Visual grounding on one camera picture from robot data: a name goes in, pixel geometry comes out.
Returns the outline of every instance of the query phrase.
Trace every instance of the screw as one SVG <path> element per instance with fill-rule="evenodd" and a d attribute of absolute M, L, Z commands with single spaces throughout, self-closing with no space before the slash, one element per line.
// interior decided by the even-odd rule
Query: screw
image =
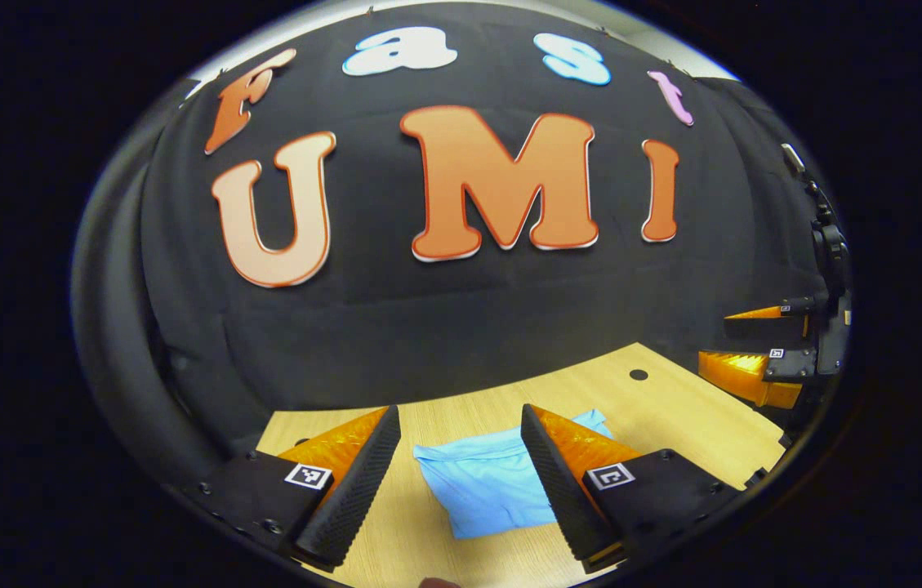
<path fill-rule="evenodd" d="M 278 524 L 278 521 L 273 521 L 271 519 L 265 519 L 261 521 L 261 526 L 267 532 L 273 533 L 273 535 L 283 535 L 282 525 Z"/>

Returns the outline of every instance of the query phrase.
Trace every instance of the white letter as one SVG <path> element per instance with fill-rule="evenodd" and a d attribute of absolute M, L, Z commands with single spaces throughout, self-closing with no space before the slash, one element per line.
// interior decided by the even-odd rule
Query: white letter
<path fill-rule="evenodd" d="M 457 59 L 457 52 L 446 48 L 446 34 L 430 26 L 386 30 L 364 38 L 355 50 L 359 53 L 341 66 L 345 74 L 382 74 L 398 67 L 432 69 Z"/>

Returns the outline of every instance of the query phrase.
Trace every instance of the wooden table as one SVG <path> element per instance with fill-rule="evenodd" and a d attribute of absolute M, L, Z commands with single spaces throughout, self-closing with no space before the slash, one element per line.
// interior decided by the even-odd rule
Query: wooden table
<path fill-rule="evenodd" d="M 633 369 L 647 379 L 632 379 Z M 330 574 L 309 569 L 378 588 L 416 588 L 429 576 L 463 588 L 563 588 L 610 572 L 585 574 L 556 523 L 454 539 L 446 510 L 425 483 L 415 444 L 438 446 L 517 427 L 524 403 L 563 417 L 598 408 L 618 442 L 641 453 L 674 449 L 735 488 L 744 488 L 757 469 L 772 469 L 784 452 L 782 431 L 771 421 L 634 343 L 521 382 L 399 405 L 402 438 L 345 564 Z M 258 450 L 279 454 L 373 408 L 276 412 Z"/>

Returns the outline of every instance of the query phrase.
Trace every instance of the textured rubber pad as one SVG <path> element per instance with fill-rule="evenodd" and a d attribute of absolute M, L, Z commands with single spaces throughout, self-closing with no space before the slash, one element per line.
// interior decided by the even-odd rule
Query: textured rubber pad
<path fill-rule="evenodd" d="M 620 536 L 573 478 L 562 454 L 528 404 L 523 406 L 521 435 L 573 557 L 588 559 L 617 543 Z"/>
<path fill-rule="evenodd" d="M 392 464 L 400 435 L 399 409 L 389 406 L 359 450 L 348 474 L 297 537 L 294 557 L 325 572 L 345 562 L 345 555 Z"/>

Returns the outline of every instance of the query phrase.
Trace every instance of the folded cloth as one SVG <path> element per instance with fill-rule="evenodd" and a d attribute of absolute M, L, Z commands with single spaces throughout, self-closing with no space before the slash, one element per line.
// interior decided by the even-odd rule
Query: folded cloth
<path fill-rule="evenodd" d="M 599 410 L 573 421 L 613 439 Z M 413 457 L 432 494 L 448 511 L 456 539 L 555 521 L 518 427 L 438 447 L 418 444 Z"/>

